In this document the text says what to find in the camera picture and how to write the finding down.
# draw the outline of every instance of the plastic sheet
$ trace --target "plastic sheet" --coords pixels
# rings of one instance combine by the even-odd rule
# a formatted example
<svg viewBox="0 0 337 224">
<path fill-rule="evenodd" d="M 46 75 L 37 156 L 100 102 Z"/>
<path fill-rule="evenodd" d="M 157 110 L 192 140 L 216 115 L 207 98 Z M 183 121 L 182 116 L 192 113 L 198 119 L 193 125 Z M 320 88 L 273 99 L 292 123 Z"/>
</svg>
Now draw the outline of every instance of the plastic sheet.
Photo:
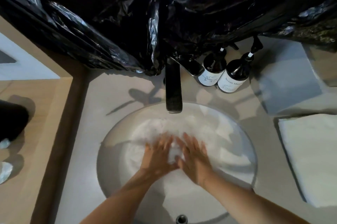
<svg viewBox="0 0 337 224">
<path fill-rule="evenodd" d="M 335 44 L 336 0 L 0 0 L 34 42 L 91 68 L 157 75 L 166 55 L 198 58 L 255 34 Z"/>
</svg>

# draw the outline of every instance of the white sink basin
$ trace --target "white sink basin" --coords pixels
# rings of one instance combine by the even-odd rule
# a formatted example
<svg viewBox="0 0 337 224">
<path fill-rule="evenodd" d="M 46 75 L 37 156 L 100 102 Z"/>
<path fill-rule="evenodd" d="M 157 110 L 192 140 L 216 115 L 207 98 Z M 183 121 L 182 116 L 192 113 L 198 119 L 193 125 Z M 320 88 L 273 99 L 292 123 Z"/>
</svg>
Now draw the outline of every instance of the white sink basin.
<svg viewBox="0 0 337 224">
<path fill-rule="evenodd" d="M 206 143 L 213 168 L 227 179 L 251 187 L 256 156 L 246 133 L 227 115 L 195 103 L 183 103 L 183 111 L 170 114 L 160 103 L 133 112 L 116 124 L 101 144 L 97 175 L 105 196 L 125 184 L 139 169 L 145 141 L 162 132 L 187 132 Z M 181 154 L 176 144 L 169 161 Z M 179 215 L 188 223 L 217 223 L 226 210 L 211 195 L 176 170 L 158 180 L 148 191 L 136 214 L 144 224 L 175 223 Z"/>
</svg>

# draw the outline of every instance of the white towel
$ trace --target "white towel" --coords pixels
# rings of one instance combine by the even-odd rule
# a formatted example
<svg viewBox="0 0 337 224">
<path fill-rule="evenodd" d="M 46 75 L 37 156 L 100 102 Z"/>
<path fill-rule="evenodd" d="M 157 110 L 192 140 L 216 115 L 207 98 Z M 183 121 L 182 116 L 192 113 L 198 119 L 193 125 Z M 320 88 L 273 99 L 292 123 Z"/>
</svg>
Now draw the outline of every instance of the white towel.
<svg viewBox="0 0 337 224">
<path fill-rule="evenodd" d="M 279 128 L 306 201 L 314 207 L 337 205 L 337 116 L 281 119 Z"/>
</svg>

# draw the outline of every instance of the wooden edge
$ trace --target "wooden edge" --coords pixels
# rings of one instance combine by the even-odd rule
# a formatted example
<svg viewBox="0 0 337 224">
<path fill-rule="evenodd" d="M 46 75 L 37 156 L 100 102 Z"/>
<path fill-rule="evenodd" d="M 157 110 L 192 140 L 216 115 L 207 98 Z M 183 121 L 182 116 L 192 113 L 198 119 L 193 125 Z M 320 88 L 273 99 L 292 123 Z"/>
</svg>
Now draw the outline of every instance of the wooden edge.
<svg viewBox="0 0 337 224">
<path fill-rule="evenodd" d="M 34 152 L 31 168 L 21 189 L 18 204 L 10 216 L 10 223 L 30 223 L 47 163 L 54 145 L 63 109 L 69 94 L 72 77 L 59 79 L 40 141 Z"/>
<path fill-rule="evenodd" d="M 61 78 L 71 77 L 60 65 L 54 62 L 48 57 L 41 49 L 39 49 L 34 43 L 26 38 L 22 33 L 14 28 L 9 22 L 0 16 L 0 32 L 7 38 L 33 56 L 36 60 L 40 61 L 43 65 L 56 73 Z"/>
</svg>

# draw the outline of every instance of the black faucet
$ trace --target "black faucet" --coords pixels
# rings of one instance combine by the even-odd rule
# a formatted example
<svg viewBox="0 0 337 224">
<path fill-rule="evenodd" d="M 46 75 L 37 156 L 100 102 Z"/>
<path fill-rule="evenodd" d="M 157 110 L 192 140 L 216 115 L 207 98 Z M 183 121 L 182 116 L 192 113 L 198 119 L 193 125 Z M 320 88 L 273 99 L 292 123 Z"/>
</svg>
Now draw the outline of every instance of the black faucet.
<svg viewBox="0 0 337 224">
<path fill-rule="evenodd" d="M 181 96 L 180 65 L 193 77 L 200 76 L 204 67 L 196 60 L 178 60 L 168 56 L 165 64 L 166 109 L 169 113 L 180 113 L 183 110 Z"/>
</svg>

